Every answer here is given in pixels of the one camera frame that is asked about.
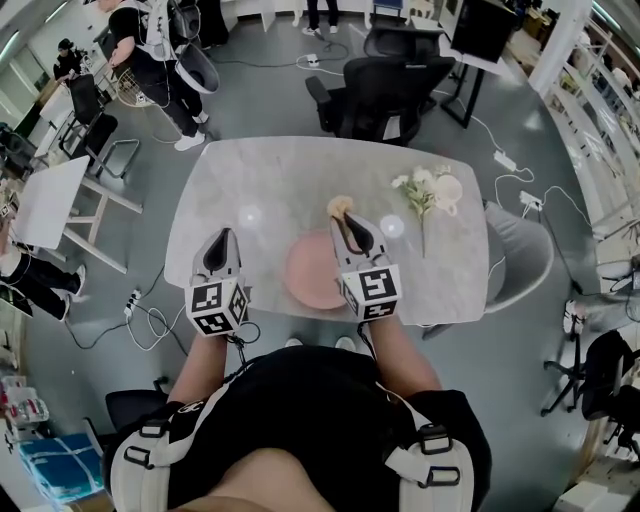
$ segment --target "gray floor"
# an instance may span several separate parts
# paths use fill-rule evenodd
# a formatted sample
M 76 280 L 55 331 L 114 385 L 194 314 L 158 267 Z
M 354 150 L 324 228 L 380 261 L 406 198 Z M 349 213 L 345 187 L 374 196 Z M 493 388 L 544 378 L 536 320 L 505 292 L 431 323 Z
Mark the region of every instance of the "gray floor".
M 338 39 L 350 44 L 352 36 L 347 22 L 343 23 Z M 233 30 L 229 44 L 212 55 L 218 60 L 275 64 L 295 61 L 297 56 L 310 52 L 322 56 L 321 43 L 300 35 L 291 27 L 289 18 L 279 18 L 267 34 L 259 23 L 241 23 Z M 323 67 L 340 71 L 342 63 L 326 62 Z M 216 95 L 206 98 L 205 110 L 211 114 L 210 129 L 219 131 L 223 138 L 326 135 L 320 130 L 313 102 L 304 87 L 310 72 L 295 67 L 257 69 L 237 64 L 219 65 L 218 69 L 222 87 Z M 320 76 L 331 87 L 342 83 L 337 76 Z M 445 82 L 440 89 L 450 91 L 453 84 Z M 118 104 L 110 110 L 121 121 L 119 138 L 142 139 L 142 150 L 127 177 L 124 193 L 144 202 L 145 211 L 138 216 L 110 205 L 98 238 L 99 247 L 126 261 L 126 276 L 68 243 L 61 247 L 71 257 L 69 269 L 80 261 L 88 266 L 86 293 L 91 298 L 76 304 L 71 315 L 72 328 L 83 344 L 123 320 L 122 310 L 134 287 L 147 290 L 151 286 L 163 265 L 182 188 L 199 154 L 198 150 L 178 154 L 171 146 L 152 140 L 151 126 L 158 136 L 172 136 L 166 121 L 153 112 L 150 114 L 154 122 L 148 123 L 140 110 Z M 502 180 L 501 199 L 507 209 L 521 212 L 517 196 L 522 188 L 540 197 L 554 184 L 562 186 L 584 209 L 560 136 L 528 85 L 487 76 L 475 113 L 491 127 L 498 144 L 519 167 L 530 167 L 536 173 L 531 185 Z M 484 197 L 494 200 L 494 179 L 504 169 L 494 162 L 494 147 L 478 123 L 472 122 L 465 131 L 440 109 L 434 109 L 425 116 L 411 146 L 467 162 L 476 171 Z M 89 199 L 81 201 L 85 210 L 89 204 L 95 206 L 95 200 L 91 203 Z M 589 229 L 560 193 L 550 193 L 545 212 L 572 271 L 587 289 L 594 289 Z M 540 511 L 553 503 L 566 484 L 586 422 L 579 413 L 569 415 L 562 411 L 543 419 L 539 410 L 554 391 L 554 378 L 543 372 L 542 361 L 561 349 L 559 322 L 568 294 L 569 279 L 556 258 L 551 275 L 542 286 L 498 314 L 477 323 L 454 326 L 428 342 L 420 339 L 418 328 L 410 328 L 444 385 L 467 394 L 491 444 L 493 488 L 484 510 Z M 160 308 L 170 321 L 183 303 L 181 291 L 162 278 L 143 301 L 146 307 Z M 320 344 L 331 344 L 342 334 L 354 334 L 353 325 L 347 324 L 259 312 L 252 313 L 251 318 L 262 327 L 262 338 L 248 348 L 248 357 L 281 347 L 291 334 Z M 136 314 L 133 325 L 140 342 L 151 344 L 144 314 Z M 188 345 L 193 330 L 184 317 L 175 330 Z M 92 350 L 79 350 L 64 326 L 39 311 L 28 324 L 27 347 L 32 382 L 49 405 L 54 426 L 62 432 L 76 431 L 83 416 L 90 416 L 99 430 L 108 431 L 106 393 L 148 388 L 160 375 L 175 378 L 184 360 L 170 337 L 145 353 L 134 346 L 126 329 L 105 335 Z M 233 348 L 229 354 L 231 369 L 237 366 L 238 358 Z

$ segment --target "white sneaker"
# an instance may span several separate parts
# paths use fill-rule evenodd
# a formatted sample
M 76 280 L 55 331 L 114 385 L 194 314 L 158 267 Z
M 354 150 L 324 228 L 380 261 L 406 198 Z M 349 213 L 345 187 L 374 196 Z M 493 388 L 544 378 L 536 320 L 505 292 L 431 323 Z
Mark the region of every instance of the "white sneaker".
M 584 317 L 578 316 L 576 313 L 576 301 L 568 300 L 564 306 L 564 317 L 562 318 L 562 328 L 564 332 L 570 334 L 575 323 L 576 334 L 582 334 L 584 320 Z
M 62 318 L 58 320 L 59 322 L 64 322 L 67 319 L 67 316 L 69 315 L 69 308 L 71 307 L 71 301 L 69 300 L 68 295 L 65 295 L 62 300 L 64 300 L 64 314 L 62 315 Z
M 80 286 L 78 286 L 78 291 L 73 295 L 74 297 L 80 297 L 80 294 L 82 293 L 82 289 L 84 288 L 84 283 L 87 281 L 87 267 L 85 267 L 84 265 L 80 265 L 78 267 L 78 270 L 76 270 L 76 275 L 80 280 Z
M 317 28 L 317 29 L 315 29 L 315 30 L 314 30 L 314 29 L 312 29 L 311 27 L 305 27 L 305 28 L 303 28 L 303 29 L 302 29 L 302 33 L 303 33 L 305 36 L 315 36 L 316 34 L 318 34 L 318 35 L 322 35 L 322 32 L 320 32 L 320 29 L 319 29 L 319 28 Z
M 194 116 L 193 120 L 198 124 L 204 124 L 209 120 L 209 114 L 203 110 L 200 115 Z
M 348 350 L 349 352 L 357 352 L 356 344 L 348 336 L 343 336 L 338 341 L 336 341 L 336 348 L 341 348 L 342 350 Z
M 289 338 L 284 344 L 284 348 L 301 347 L 302 342 L 298 338 Z
M 182 138 L 173 145 L 173 147 L 176 148 L 176 151 L 186 151 L 187 149 L 199 146 L 204 142 L 204 139 L 204 133 L 201 132 L 196 133 L 193 137 L 183 135 Z

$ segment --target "power strip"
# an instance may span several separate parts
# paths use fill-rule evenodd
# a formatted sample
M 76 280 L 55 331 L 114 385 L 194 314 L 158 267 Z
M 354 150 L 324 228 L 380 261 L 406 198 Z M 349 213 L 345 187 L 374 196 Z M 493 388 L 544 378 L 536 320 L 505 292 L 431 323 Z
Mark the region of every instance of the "power strip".
M 539 212 L 542 211 L 542 201 L 536 196 L 529 194 L 529 192 L 525 192 L 524 190 L 520 191 L 520 202 L 529 208 L 538 210 Z
M 318 60 L 318 56 L 315 53 L 310 53 L 307 55 L 307 62 L 312 68 L 317 68 L 318 66 L 320 66 L 320 61 Z
M 517 169 L 516 163 L 513 160 L 511 160 L 511 158 L 509 158 L 507 155 L 505 155 L 502 151 L 498 151 L 496 149 L 496 152 L 493 154 L 493 159 L 499 164 L 506 167 L 509 171 L 516 172 L 516 169 Z
M 138 305 L 138 302 L 140 302 L 141 298 L 142 292 L 137 288 L 133 290 L 131 296 L 129 297 L 129 300 L 127 301 L 127 305 L 124 307 L 124 316 L 127 320 L 131 319 L 131 317 L 133 316 L 133 310 Z

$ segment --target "strap buckle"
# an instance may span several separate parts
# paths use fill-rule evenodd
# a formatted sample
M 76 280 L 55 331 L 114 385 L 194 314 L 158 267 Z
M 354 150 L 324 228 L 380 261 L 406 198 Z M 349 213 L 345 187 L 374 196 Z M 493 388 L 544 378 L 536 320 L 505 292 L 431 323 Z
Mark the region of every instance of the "strap buckle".
M 431 466 L 425 483 L 418 482 L 418 487 L 455 487 L 460 483 L 460 470 L 455 466 Z
M 418 430 L 418 436 L 420 438 L 420 449 L 425 455 L 437 455 L 438 453 L 446 453 L 453 449 L 453 440 L 449 437 L 447 429 L 442 425 L 423 425 Z M 447 445 L 440 448 L 433 448 L 428 450 L 427 443 L 438 441 L 439 439 L 446 439 Z
M 167 431 L 169 421 L 166 419 L 150 419 L 145 422 L 138 434 L 145 439 L 160 439 Z
M 131 462 L 136 466 L 142 466 L 144 469 L 154 469 L 155 466 L 153 464 L 149 464 L 150 455 L 151 452 L 149 450 L 138 448 L 137 446 L 129 446 L 129 448 L 127 448 L 124 452 L 124 460 L 126 460 L 127 462 Z

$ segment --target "pink plate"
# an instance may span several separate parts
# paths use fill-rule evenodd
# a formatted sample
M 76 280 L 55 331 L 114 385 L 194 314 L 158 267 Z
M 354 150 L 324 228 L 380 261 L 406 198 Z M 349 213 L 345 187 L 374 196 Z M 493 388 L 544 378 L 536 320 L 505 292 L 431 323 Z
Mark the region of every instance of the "pink plate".
M 315 231 L 301 236 L 289 250 L 284 281 L 291 294 L 305 306 L 335 309 L 345 304 L 336 284 L 338 261 L 331 235 Z

